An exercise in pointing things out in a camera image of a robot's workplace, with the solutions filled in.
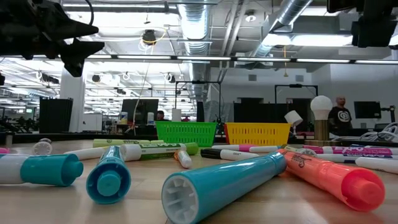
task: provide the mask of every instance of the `white light bulb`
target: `white light bulb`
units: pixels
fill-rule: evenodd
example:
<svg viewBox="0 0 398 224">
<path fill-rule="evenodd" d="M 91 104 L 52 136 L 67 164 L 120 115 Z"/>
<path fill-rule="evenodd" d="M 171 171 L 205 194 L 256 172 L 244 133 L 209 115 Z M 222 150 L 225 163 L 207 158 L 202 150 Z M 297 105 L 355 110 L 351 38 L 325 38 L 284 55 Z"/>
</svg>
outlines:
<svg viewBox="0 0 398 224">
<path fill-rule="evenodd" d="M 326 96 L 317 96 L 311 101 L 311 110 L 315 120 L 327 120 L 333 103 Z"/>
</svg>

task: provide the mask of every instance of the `ventilation duct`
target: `ventilation duct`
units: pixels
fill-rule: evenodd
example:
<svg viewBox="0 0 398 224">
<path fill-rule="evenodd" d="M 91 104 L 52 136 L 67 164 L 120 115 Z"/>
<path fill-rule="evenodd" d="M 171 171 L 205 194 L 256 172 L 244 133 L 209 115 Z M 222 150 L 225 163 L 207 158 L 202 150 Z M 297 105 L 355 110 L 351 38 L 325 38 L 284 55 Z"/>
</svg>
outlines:
<svg viewBox="0 0 398 224">
<path fill-rule="evenodd" d="M 181 15 L 181 29 L 185 39 L 203 40 L 208 33 L 208 16 L 210 7 L 199 4 L 179 4 L 178 11 Z M 185 42 L 188 55 L 207 55 L 208 44 L 201 42 Z M 189 73 L 191 80 L 207 81 L 210 79 L 210 64 L 190 63 Z M 192 85 L 192 93 L 199 101 L 205 101 L 208 85 Z"/>
<path fill-rule="evenodd" d="M 274 47 L 267 43 L 267 35 L 270 31 L 279 29 L 283 26 L 291 26 L 294 21 L 303 13 L 304 9 L 311 4 L 312 0 L 284 0 L 280 5 L 280 9 L 267 16 L 262 26 L 264 39 L 253 50 L 250 57 L 265 57 Z"/>
</svg>

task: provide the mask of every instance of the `monitor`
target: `monitor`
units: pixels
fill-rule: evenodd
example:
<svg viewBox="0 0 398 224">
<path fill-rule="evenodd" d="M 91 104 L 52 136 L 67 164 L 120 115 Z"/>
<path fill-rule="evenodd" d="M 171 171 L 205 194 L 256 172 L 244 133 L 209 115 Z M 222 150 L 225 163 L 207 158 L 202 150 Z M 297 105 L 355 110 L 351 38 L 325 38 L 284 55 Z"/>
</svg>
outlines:
<svg viewBox="0 0 398 224">
<path fill-rule="evenodd" d="M 133 122 L 134 109 L 136 107 L 137 100 L 123 100 L 122 112 L 127 112 L 127 120 Z M 136 124 L 146 124 L 148 112 L 152 112 L 156 116 L 157 107 L 159 100 L 139 100 L 136 110 Z"/>
<path fill-rule="evenodd" d="M 355 101 L 355 118 L 381 118 L 380 102 L 378 101 Z"/>
</svg>

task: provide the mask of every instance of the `lamp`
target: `lamp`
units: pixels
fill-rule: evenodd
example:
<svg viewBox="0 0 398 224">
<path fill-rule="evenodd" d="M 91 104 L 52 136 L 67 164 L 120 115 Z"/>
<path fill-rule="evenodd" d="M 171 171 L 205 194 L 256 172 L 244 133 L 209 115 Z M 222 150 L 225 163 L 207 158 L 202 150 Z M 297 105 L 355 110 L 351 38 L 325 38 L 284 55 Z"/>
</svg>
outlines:
<svg viewBox="0 0 398 224">
<path fill-rule="evenodd" d="M 285 115 L 285 119 L 293 126 L 293 134 L 296 135 L 296 126 L 303 122 L 303 119 L 296 111 L 290 111 Z"/>
<path fill-rule="evenodd" d="M 317 96 L 311 101 L 311 110 L 315 117 L 315 140 L 328 141 L 328 117 L 333 103 L 326 96 Z"/>
</svg>

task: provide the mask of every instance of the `person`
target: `person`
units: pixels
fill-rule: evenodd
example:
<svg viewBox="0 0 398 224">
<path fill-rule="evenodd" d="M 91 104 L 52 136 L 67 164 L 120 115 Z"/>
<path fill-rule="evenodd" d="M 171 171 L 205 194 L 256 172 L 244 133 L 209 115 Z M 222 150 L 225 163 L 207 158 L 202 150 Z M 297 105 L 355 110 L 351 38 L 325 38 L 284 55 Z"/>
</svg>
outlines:
<svg viewBox="0 0 398 224">
<path fill-rule="evenodd" d="M 336 104 L 337 105 L 329 112 L 328 117 L 331 130 L 334 132 L 342 132 L 353 128 L 351 124 L 351 113 L 344 107 L 346 98 L 343 96 L 336 97 Z"/>
<path fill-rule="evenodd" d="M 157 121 L 169 121 L 167 119 L 164 119 L 164 112 L 163 111 L 158 111 L 157 116 L 156 116 Z"/>
<path fill-rule="evenodd" d="M 190 120 L 189 120 L 189 116 L 185 116 L 185 118 L 182 119 L 182 121 L 186 121 L 186 122 L 190 121 Z"/>
</svg>

